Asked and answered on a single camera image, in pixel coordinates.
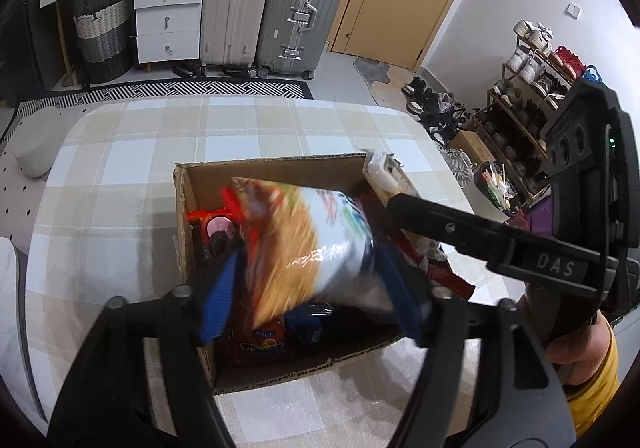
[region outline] wooden cabinet leg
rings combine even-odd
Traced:
[[[76,85],[71,71],[71,63],[66,52],[65,30],[62,27],[62,15],[60,14],[60,2],[56,1],[56,19],[58,20],[58,38],[60,39],[60,49],[62,50],[62,60],[65,62],[66,78],[62,79],[62,85],[69,87]]]

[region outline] screw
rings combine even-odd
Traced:
[[[505,311],[517,311],[518,306],[513,300],[509,298],[503,298],[500,300],[500,307],[502,307]]]
[[[107,307],[109,309],[119,309],[120,307],[123,307],[124,304],[126,303],[127,301],[124,299],[124,297],[111,297],[107,302]]]
[[[449,288],[444,287],[443,285],[437,285],[436,287],[431,289],[431,294],[436,298],[440,298],[441,300],[449,300],[449,298],[451,298],[451,291],[449,290]]]
[[[193,288],[187,284],[178,285],[171,292],[175,298],[187,298],[191,296],[191,293],[193,293]]]

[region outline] wall outlet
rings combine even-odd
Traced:
[[[576,6],[575,4],[571,3],[567,6],[564,12],[572,19],[578,20],[578,17],[580,17],[581,9],[580,6]]]

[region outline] gray and white basket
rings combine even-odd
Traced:
[[[124,74],[132,65],[129,52],[129,9],[125,0],[112,2],[89,14],[74,17],[79,47],[86,62],[89,81],[103,83]]]

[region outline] cardboard box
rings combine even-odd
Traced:
[[[469,159],[478,165],[485,161],[495,161],[494,155],[480,139],[480,136],[470,131],[460,131],[449,142],[449,149],[460,149],[466,152]]]
[[[339,190],[349,195],[369,186],[362,173],[364,159],[365,154],[348,154],[177,165],[174,170],[177,204],[176,250],[178,269],[183,280],[190,281],[196,275],[194,243],[187,213],[195,209],[220,208],[223,205],[220,189],[228,186],[231,177],[250,177]],[[335,346],[323,354],[259,367],[216,370],[212,347],[201,349],[200,355],[213,392],[223,394],[303,378],[343,364],[366,352],[391,345],[400,338],[401,334],[395,325],[382,325],[371,335],[349,346]]]

